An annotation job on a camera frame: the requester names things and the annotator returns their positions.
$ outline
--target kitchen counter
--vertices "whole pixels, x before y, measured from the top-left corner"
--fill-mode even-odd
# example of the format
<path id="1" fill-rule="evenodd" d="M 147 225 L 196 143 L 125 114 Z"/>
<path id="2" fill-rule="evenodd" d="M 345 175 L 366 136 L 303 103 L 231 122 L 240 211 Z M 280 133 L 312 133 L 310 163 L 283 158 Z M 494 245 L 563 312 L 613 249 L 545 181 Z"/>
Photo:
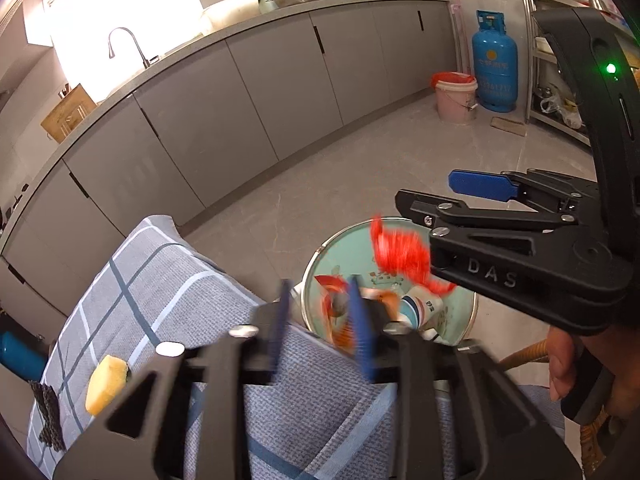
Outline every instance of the kitchen counter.
<path id="1" fill-rule="evenodd" d="M 38 308 L 68 315 L 143 218 L 136 215 L 171 214 L 184 224 L 278 160 L 426 88 L 431 73 L 455 70 L 446 2 L 300 4 L 194 40 L 156 62 L 104 100 L 31 182 L 0 237 L 0 288 L 12 274 L 35 294 Z M 207 145 L 194 150 L 201 142 Z M 126 182 L 104 188 L 132 165 L 140 167 Z M 211 174 L 208 166 L 216 165 L 219 174 Z M 138 184 L 148 189 L 142 193 Z M 175 197 L 170 206 L 162 202 L 167 196 Z M 16 292 L 20 302 L 25 290 Z M 1 299 L 27 330 L 45 335 L 36 314 Z"/>

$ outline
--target human hand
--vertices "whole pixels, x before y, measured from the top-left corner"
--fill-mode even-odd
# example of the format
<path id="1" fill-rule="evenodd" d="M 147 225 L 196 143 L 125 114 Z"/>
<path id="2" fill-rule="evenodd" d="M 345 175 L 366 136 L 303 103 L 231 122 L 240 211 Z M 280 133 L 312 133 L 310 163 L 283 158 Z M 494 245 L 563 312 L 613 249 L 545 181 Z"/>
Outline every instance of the human hand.
<path id="1" fill-rule="evenodd" d="M 605 404 L 606 412 L 629 418 L 640 406 L 640 330 L 616 325 L 598 335 L 580 339 L 615 375 L 611 396 Z M 546 350 L 551 399 L 562 399 L 575 384 L 574 341 L 567 332 L 551 327 L 546 337 Z"/>

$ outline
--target plaid tablecloth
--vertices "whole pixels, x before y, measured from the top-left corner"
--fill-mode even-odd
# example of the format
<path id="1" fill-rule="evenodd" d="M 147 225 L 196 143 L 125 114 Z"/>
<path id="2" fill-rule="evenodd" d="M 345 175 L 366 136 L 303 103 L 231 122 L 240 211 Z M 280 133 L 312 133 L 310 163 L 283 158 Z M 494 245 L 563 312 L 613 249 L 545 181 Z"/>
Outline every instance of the plaid tablecloth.
<path id="1" fill-rule="evenodd" d="M 106 354 L 136 373 L 164 340 L 187 348 L 247 322 L 262 301 L 198 254 L 167 216 L 142 221 L 118 248 L 68 318 L 42 379 L 55 388 L 67 448 L 91 423 L 89 378 Z M 394 384 L 372 385 L 355 362 L 301 328 L 284 339 L 273 386 L 247 386 L 252 474 L 257 479 L 386 478 Z M 194 388 L 185 472 L 194 476 L 202 392 Z M 439 399 L 446 478 L 453 478 L 450 404 Z M 62 453 L 38 441 L 31 412 L 29 457 L 52 478 Z"/>

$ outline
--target faucet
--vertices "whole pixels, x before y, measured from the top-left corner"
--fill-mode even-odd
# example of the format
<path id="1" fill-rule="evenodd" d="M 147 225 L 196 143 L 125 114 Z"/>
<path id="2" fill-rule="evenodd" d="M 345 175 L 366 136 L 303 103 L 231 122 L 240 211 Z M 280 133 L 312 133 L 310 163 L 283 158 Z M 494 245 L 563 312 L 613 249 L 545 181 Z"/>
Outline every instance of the faucet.
<path id="1" fill-rule="evenodd" d="M 151 66 L 151 63 L 149 63 L 149 61 L 145 57 L 145 55 L 142 54 L 142 50 L 140 50 L 140 46 L 138 44 L 138 40 L 133 35 L 133 32 L 131 32 L 127 27 L 116 27 L 109 33 L 109 38 L 107 39 L 107 43 L 109 44 L 109 59 L 113 59 L 116 56 L 116 53 L 113 51 L 113 47 L 111 46 L 111 35 L 116 30 L 118 30 L 119 28 L 121 30 L 124 30 L 125 32 L 128 32 L 131 35 L 131 37 L 133 38 L 133 42 L 136 44 L 136 49 L 138 50 L 138 53 L 140 54 L 140 57 L 142 58 L 142 64 L 145 66 L 145 68 L 149 68 Z"/>

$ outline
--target pink bucket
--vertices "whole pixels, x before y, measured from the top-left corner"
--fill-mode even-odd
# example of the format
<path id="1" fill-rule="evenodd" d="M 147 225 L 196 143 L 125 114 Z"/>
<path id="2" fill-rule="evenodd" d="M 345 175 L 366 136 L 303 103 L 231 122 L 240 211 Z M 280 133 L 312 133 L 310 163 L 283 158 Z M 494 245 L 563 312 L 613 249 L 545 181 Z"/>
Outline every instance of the pink bucket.
<path id="1" fill-rule="evenodd" d="M 441 72 L 432 81 L 438 115 L 446 123 L 469 124 L 476 118 L 476 78 L 460 72 Z"/>

